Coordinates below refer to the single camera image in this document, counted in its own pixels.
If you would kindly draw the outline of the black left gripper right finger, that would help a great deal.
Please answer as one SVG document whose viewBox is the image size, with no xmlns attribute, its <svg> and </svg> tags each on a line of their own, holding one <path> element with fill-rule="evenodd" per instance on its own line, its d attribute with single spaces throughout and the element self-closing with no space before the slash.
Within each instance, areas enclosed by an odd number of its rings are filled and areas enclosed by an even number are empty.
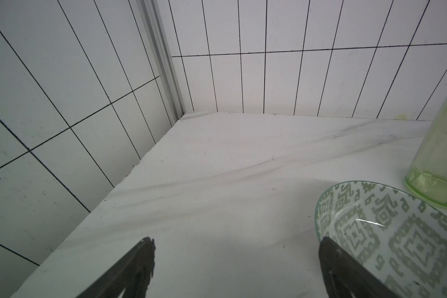
<svg viewBox="0 0 447 298">
<path fill-rule="evenodd" d="M 325 288 L 330 298 L 397 297 L 329 237 L 324 237 L 320 242 L 319 262 Z"/>
</svg>

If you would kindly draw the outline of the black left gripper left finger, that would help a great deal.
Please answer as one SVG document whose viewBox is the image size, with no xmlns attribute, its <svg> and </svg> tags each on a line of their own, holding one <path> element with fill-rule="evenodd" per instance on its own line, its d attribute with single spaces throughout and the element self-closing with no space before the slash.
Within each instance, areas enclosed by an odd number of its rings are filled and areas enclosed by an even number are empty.
<svg viewBox="0 0 447 298">
<path fill-rule="evenodd" d="M 141 239 L 79 297 L 144 298 L 153 278 L 155 250 L 154 239 Z"/>
</svg>

